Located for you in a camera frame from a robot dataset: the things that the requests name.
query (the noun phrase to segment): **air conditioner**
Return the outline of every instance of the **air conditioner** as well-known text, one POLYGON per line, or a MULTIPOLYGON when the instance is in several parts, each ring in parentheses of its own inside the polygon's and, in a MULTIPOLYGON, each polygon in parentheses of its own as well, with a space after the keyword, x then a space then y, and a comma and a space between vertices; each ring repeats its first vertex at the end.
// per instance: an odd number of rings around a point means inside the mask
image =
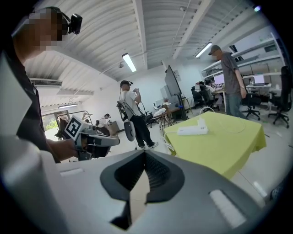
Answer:
POLYGON ((35 79, 30 78, 31 82, 37 87, 40 97, 56 95, 61 86, 62 81, 52 79, 35 79))

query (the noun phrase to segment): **yellow-green tablecloth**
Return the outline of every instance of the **yellow-green tablecloth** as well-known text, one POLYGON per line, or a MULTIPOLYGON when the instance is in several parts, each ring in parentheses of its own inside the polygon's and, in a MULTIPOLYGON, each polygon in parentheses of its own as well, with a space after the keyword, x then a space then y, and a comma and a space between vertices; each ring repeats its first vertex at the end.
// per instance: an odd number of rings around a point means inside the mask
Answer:
POLYGON ((230 179, 252 152, 266 147, 264 130, 259 123, 213 112, 201 114, 201 117, 209 130, 206 135, 168 133, 179 127, 197 125, 199 116, 165 128, 166 139, 179 158, 207 166, 230 179), (243 123, 245 129, 242 132, 229 133, 243 129, 243 123))

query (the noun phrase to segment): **shoe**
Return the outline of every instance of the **shoe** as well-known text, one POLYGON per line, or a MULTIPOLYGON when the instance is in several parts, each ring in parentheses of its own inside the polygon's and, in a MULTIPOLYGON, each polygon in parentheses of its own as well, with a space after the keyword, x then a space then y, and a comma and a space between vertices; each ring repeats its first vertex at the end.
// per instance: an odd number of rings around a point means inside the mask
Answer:
POLYGON ((158 145, 159 145, 158 142, 154 142, 154 144, 153 144, 152 146, 149 146, 149 145, 148 145, 148 149, 155 148, 155 147, 157 147, 158 145))

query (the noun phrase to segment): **light fixture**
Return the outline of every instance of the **light fixture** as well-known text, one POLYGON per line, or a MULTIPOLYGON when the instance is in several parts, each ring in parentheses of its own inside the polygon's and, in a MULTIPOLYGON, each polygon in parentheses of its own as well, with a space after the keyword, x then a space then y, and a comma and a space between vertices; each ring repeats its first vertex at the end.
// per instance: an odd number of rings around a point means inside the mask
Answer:
POLYGON ((258 12, 261 9, 261 6, 257 5, 257 6, 254 7, 254 9, 255 9, 255 12, 258 12))
POLYGON ((127 63, 127 65, 129 66, 129 68, 131 69, 131 71, 132 71, 132 72, 135 72, 135 71, 136 71, 136 68, 135 68, 135 66, 134 66, 134 64, 133 64, 133 62, 132 62, 132 60, 131 60, 129 54, 128 54, 128 53, 123 54, 123 55, 122 55, 122 58, 123 58, 124 61, 127 63))
POLYGON ((63 108, 68 108, 68 107, 74 107, 77 106, 78 104, 69 104, 69 105, 65 105, 65 106, 60 106, 58 107, 58 109, 63 109, 63 108))
POLYGON ((196 58, 200 57, 211 45, 212 45, 211 42, 209 42, 208 44, 206 44, 206 46, 204 48, 202 48, 201 51, 195 57, 196 58))

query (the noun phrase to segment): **air vent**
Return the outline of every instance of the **air vent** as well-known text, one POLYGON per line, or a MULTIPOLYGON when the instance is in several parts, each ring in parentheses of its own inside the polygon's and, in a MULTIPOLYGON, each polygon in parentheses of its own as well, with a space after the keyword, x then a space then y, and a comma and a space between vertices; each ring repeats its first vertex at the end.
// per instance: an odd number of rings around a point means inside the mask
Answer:
POLYGON ((34 79, 30 78, 31 82, 37 87, 61 87, 62 81, 52 79, 34 79))

